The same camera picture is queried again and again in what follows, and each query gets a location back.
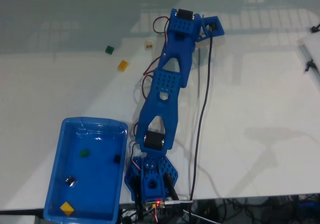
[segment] white table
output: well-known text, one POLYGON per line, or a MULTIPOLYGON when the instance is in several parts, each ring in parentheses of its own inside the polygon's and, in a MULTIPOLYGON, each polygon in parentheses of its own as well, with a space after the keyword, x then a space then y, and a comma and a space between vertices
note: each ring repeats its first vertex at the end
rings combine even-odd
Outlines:
MULTIPOLYGON (((218 15, 226 33, 214 41, 195 198, 320 192, 320 93, 303 73, 307 58, 298 47, 320 21, 320 0, 0 3, 0 209, 44 207, 64 118, 105 117, 132 127, 144 102, 142 72, 164 40, 152 21, 171 8, 218 15), (147 39, 156 43, 152 52, 144 49, 147 39), (111 56, 107 45, 115 47, 111 56), (129 62, 123 73, 122 59, 129 62)), ((200 67, 196 52, 180 91, 176 139, 167 152, 184 198, 206 88, 205 44, 200 67)), ((130 201, 124 183, 120 198, 130 201)))

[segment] robotic arm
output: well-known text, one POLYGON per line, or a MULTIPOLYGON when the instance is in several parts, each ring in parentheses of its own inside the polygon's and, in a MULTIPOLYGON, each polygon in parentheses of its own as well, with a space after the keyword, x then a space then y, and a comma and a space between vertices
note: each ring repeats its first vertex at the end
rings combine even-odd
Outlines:
POLYGON ((166 199, 177 199, 174 185, 178 172, 166 157, 166 151, 172 149, 178 124, 178 95, 180 88, 188 82, 192 53, 196 42, 224 35, 218 17, 200 17, 191 11, 172 9, 158 67, 154 71, 148 97, 141 109, 136 142, 140 144, 144 158, 134 157, 127 169, 124 181, 136 202, 138 218, 143 218, 142 203, 166 199), (178 60, 180 72, 164 70, 171 59, 178 60), (165 134, 148 130, 156 116, 163 119, 165 134))

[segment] green cube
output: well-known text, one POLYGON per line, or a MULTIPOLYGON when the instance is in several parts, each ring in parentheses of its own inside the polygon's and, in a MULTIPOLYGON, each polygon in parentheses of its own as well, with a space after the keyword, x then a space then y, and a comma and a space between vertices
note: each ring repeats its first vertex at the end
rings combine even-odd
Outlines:
POLYGON ((112 53, 114 52, 114 47, 112 47, 112 46, 107 46, 107 48, 105 49, 105 52, 107 53, 107 54, 110 54, 110 55, 112 55, 112 53))
POLYGON ((87 157, 89 155, 89 151, 87 149, 84 149, 80 151, 81 157, 87 157))

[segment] red wire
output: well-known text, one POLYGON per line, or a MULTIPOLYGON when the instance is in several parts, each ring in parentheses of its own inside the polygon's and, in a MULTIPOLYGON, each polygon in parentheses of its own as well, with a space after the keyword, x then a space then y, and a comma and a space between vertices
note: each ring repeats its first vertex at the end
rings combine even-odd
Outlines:
POLYGON ((156 222, 156 223, 158 223, 158 218, 157 218, 157 216, 156 216, 156 209, 154 208, 154 210, 153 210, 154 212, 153 212, 153 216, 154 216, 154 221, 156 222))
POLYGON ((151 77, 151 78, 153 78, 153 75, 145 75, 144 78, 143 78, 143 80, 142 80, 142 95, 144 96, 145 100, 146 100, 147 97, 146 97, 146 95, 145 95, 145 91, 144 91, 144 86, 143 86, 143 85, 144 85, 145 80, 146 80, 146 78, 147 78, 148 76, 151 77))
POLYGON ((133 152, 133 148, 134 148, 134 146, 136 145, 136 144, 138 144, 138 142, 136 142, 135 144, 133 144, 133 146, 132 146, 132 151, 131 151, 131 162, 132 162, 132 164, 139 170, 139 171, 141 171, 141 169, 140 169, 140 167, 138 167, 138 165, 134 162, 134 160, 133 160, 133 155, 134 155, 134 152, 133 152))
POLYGON ((138 125, 138 122, 136 122, 136 124, 133 126, 133 133, 134 133, 134 135, 136 135, 136 133, 135 133, 135 129, 136 129, 136 126, 138 125))
POLYGON ((167 46, 167 44, 168 44, 168 36, 166 35, 166 33, 167 33, 167 31, 166 31, 166 26, 167 26, 167 23, 170 21, 170 19, 168 19, 167 20, 167 22, 165 23, 165 25, 164 25, 164 38, 165 38, 165 46, 167 46))
POLYGON ((158 59, 160 59, 160 56, 157 57, 155 60, 153 60, 153 61, 151 62, 151 64, 149 65, 149 67, 144 71, 143 75, 147 75, 147 74, 153 72, 153 71, 149 71, 149 72, 148 72, 148 70, 151 68, 151 66, 152 66, 158 59))
POLYGON ((169 20, 169 18, 168 18, 167 16, 160 16, 160 17, 156 18, 156 19, 154 20, 154 22, 153 22, 153 31, 155 31, 157 34, 164 34, 164 32, 158 32, 158 31, 155 30, 155 23, 156 23, 156 21, 159 20, 159 19, 162 19, 162 18, 166 18, 167 20, 169 20))

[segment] blue bin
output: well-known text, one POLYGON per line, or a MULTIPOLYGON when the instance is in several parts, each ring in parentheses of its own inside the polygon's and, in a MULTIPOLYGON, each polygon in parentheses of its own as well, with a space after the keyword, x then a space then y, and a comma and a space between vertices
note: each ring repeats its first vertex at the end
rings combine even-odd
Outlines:
POLYGON ((117 221, 128 126, 120 121, 75 117, 62 122, 44 217, 58 223, 117 221), (80 152, 89 151, 87 157, 80 152), (69 186, 66 179, 75 183, 69 186), (70 216, 60 209, 68 202, 70 216))

